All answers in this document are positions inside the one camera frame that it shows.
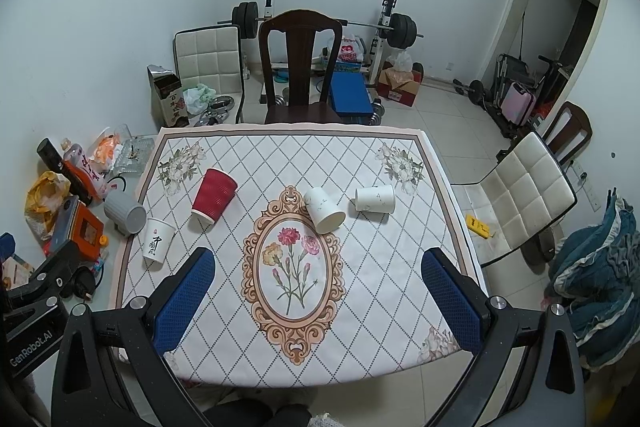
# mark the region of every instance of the yellow plastic bag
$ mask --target yellow plastic bag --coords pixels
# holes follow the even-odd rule
[[[27,192],[24,219],[31,231],[43,241],[51,239],[58,209],[69,195],[69,185],[62,174],[46,171]]]

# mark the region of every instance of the chair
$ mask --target chair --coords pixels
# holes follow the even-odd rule
[[[287,39],[287,59],[289,61],[289,105],[276,105],[273,87],[273,70],[269,56],[269,33],[272,30],[284,32]],[[332,30],[334,45],[324,73],[320,102],[309,104],[309,83],[311,80],[311,59],[316,32]],[[342,26],[335,20],[311,10],[292,10],[262,23],[258,35],[260,59],[264,73],[267,94],[267,116],[264,123],[342,123],[327,103],[329,85],[338,58]]]
[[[452,188],[463,214],[472,214],[493,233],[489,239],[472,233],[482,267],[520,248],[578,201],[536,132],[527,134],[481,182]]]
[[[575,105],[575,103],[567,101],[564,102],[560,107],[560,110],[558,111],[558,114],[556,114],[554,121],[546,130],[543,139],[545,141],[548,140],[548,138],[551,136],[551,133],[556,128],[556,124],[558,124],[560,117],[567,109],[571,114],[569,121],[564,124],[564,127],[562,127],[558,134],[556,134],[549,143],[549,149],[556,156],[560,165],[565,165],[565,163],[573,158],[576,153],[580,149],[582,149],[582,147],[584,147],[593,136],[593,129],[591,129],[591,123],[589,122],[589,117],[587,116],[587,114],[581,107]],[[586,136],[582,138],[578,145],[576,145],[573,149],[571,149],[571,151],[565,154],[562,159],[560,159],[559,153],[561,153],[562,150],[564,150],[564,148],[567,147],[572,142],[572,140],[574,140],[575,137],[578,136],[578,134],[580,134],[580,131],[583,130],[586,131]]]
[[[175,72],[182,89],[205,84],[234,99],[226,123],[242,121],[244,80],[238,26],[208,26],[176,33]]]

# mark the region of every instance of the diamond pattern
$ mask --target diamond pattern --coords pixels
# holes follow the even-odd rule
[[[146,261],[139,237],[133,238],[123,302],[149,295],[194,248],[203,246],[216,256],[216,277],[174,352],[179,378],[287,387],[352,381],[413,367],[431,325],[440,331],[448,327],[422,283],[422,252],[441,247],[457,264],[452,232],[433,188],[438,185],[428,176],[415,194],[396,185],[396,211],[390,216],[358,213],[351,199],[356,188],[395,183],[376,157],[383,143],[408,150],[420,160],[417,141],[271,132],[188,139],[169,135],[163,160],[196,142],[206,158],[199,165],[200,175],[187,180],[173,196],[165,194],[158,172],[153,172],[143,204],[151,216],[175,223],[178,232],[162,266]],[[229,172],[238,191],[222,218],[203,226],[190,217],[190,210],[210,167]],[[240,294],[244,238],[268,201],[277,199],[289,184],[303,194],[309,187],[324,187],[347,212],[335,232],[342,245],[346,295],[338,302],[324,340],[300,366],[268,343]]]

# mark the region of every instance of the red paper cup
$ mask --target red paper cup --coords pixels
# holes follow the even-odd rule
[[[236,195],[236,188],[238,184],[226,172],[207,169],[191,206],[191,214],[212,225]]]

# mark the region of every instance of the suitcase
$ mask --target suitcase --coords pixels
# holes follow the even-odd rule
[[[523,125],[536,105],[536,97],[517,82],[509,87],[507,95],[502,100],[500,110],[502,115],[517,126]]]

